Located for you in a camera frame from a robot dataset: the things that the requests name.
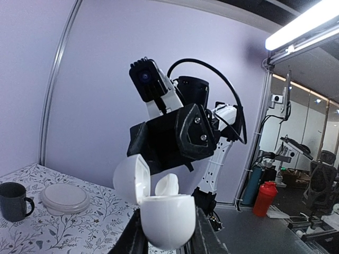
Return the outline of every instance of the metal pole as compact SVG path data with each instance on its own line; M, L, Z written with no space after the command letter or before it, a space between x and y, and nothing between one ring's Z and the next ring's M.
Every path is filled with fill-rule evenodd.
M308 103L307 103L307 111L306 111L306 120L305 120L304 131L303 131L303 133L302 133L301 144L304 142L306 127L307 127L307 121L308 121L308 113L309 113L309 103L310 103L310 100L311 100L311 92L308 93ZM296 162L295 169L297 168L297 165L298 165L298 162L299 162L299 158L300 158L300 153L298 153L298 158L297 158L297 162Z
M247 157L245 169L243 170L242 177L240 179L240 184L238 186L238 190L237 190L235 198L233 200L233 204L235 204L235 202L241 198L243 186L244 186L247 174L248 174L249 167L251 166L252 159L256 156L256 154L258 152L256 144L259 143L260 138L261 138L261 133L259 133L260 132L260 125L261 125L261 122L263 121L263 119L266 116L267 104L269 102L269 97L271 95L272 75L273 75L272 68L267 69L266 74L265 74L265 78L264 78L264 87L263 87L263 93L262 93L263 96L262 96L261 102L260 102L261 110L258 113L258 118L257 118L256 127L255 127L255 131L254 131L254 137L253 137L253 140L252 140L252 143L251 143L251 148L249 150L249 156Z
M337 155L338 153L338 147L339 147L339 133L337 135L337 143L335 144L335 150L334 150L335 155Z
M327 101L327 103L326 103L325 123L324 123L324 128L323 128L322 139L320 140L320 147L319 147L319 151L318 151L318 155L317 155L317 160L320 159L320 153L321 153L322 148L323 148L326 126L327 126L327 119L328 119L328 111L329 111L329 101Z
M70 30L73 26L75 17L79 11L82 1L83 0L76 0L74 2L74 5L67 18L63 33L61 34L61 38L58 44L57 52L54 57L53 66L52 66L49 79L48 79L48 83L47 83L47 90L46 90L46 94L44 98L41 124L40 124L39 154L38 154L38 163L43 166L45 166L46 164L48 124L49 124L49 116L50 116L54 87L57 82L61 60L64 55L64 51L65 51L65 47L67 44L67 40L69 38Z

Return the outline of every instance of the fluorescent light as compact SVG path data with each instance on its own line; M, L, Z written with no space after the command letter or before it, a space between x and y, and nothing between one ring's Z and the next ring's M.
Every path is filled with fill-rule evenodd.
M298 88L300 88L300 89L302 89L302 90L304 90L304 91L306 91L306 92L308 92L308 93L311 92L310 89L307 89L307 88L305 88L305 87L303 87L303 86L301 86L301 85L299 85L299 84L297 84L297 83L295 83L295 82L293 82L293 81L291 81L291 85L293 85L293 86L295 86L295 87L298 87Z
M304 43L303 45L301 45L298 48L294 49L293 52L296 52L296 51L302 50L304 48L307 48L308 46L311 46L311 45L313 45L313 44L315 44L317 42L320 42L320 41L323 41L323 40L325 40L327 38L330 38L330 37L332 37L332 36L334 36L334 35L336 35L338 33L339 33L339 28L337 28L337 29L335 29L333 31L330 31L328 33L325 33L322 36L314 38L314 40L311 40L311 41L309 41L307 43Z
M334 102L334 101L329 101L329 103L331 103L332 105L336 106L337 108L339 108L339 104Z
M323 101L328 101L328 98L326 98L326 97L324 97L324 96L322 96L322 95L320 95L320 94L318 94L318 93L316 93L316 92L313 92L313 91L310 91L310 93L311 94L313 94L313 95L315 95L315 96L317 96L317 97L319 97L320 99L322 99Z
M265 47L277 49L339 15L338 0L322 0L267 38Z
M281 76L279 76L279 75L277 75L277 74L273 74L273 77L274 78L277 78L277 79L279 79L279 80L281 80L281 81L286 81L286 79L285 78L283 78L283 77L281 77Z

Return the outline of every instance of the camera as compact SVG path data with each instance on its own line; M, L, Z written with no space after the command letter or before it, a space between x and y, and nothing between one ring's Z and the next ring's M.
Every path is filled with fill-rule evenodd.
M162 75L156 63L146 57L132 63L129 70L129 76L144 102L159 99L168 92Z

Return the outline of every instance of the white wall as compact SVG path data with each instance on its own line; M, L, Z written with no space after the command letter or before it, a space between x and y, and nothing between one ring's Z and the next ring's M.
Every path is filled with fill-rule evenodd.
M152 1L84 1L55 89L47 166L112 186L113 171L126 157L129 128L148 119L146 105L128 75L130 64L147 56L167 71L181 58L197 58L233 82L245 109L248 145L237 142L232 147L219 179L217 199L232 202L259 111L267 36L243 23L182 6ZM210 82L209 108L215 101L235 103L226 85L203 67L186 63L176 68L172 77L179 75ZM190 193L200 180L200 163L194 165L192 173L184 167L172 170L179 175L182 193Z
M0 175L37 162L42 105L73 0L0 0Z
M339 123L327 122L322 150L327 150L330 152L335 151L338 133L339 133Z
M291 116L286 122L281 124L280 131L279 123L281 120L273 117L267 120L260 140L260 149L274 152L276 149L275 144L277 138L288 135L289 138L308 146L311 150L312 156L316 158L322 138L325 115L313 110L312 108L307 111L307 107L296 102L291 102L291 105ZM269 109L267 115L274 114L279 116L279 112L280 107L277 105L275 109ZM330 142L333 141L324 140L324 145L330 144ZM307 158L297 155L292 158L290 163L284 162L283 167L309 170L309 163L310 161Z

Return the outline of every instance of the table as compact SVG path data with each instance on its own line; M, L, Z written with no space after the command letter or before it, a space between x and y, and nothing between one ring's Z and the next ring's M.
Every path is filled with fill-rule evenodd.
M234 254L309 254L314 253L290 229L285 220L258 217L251 208L217 206L224 229L217 233L229 252Z
M136 205L125 202L115 190L61 174L39 164L29 165L0 177L0 183L25 186L34 200L32 215L9 222L0 215L0 253L107 253L116 243L133 215ZM40 192L51 184L73 184L85 190L90 207L81 213L52 216L40 201ZM149 253L174 254L149 246Z

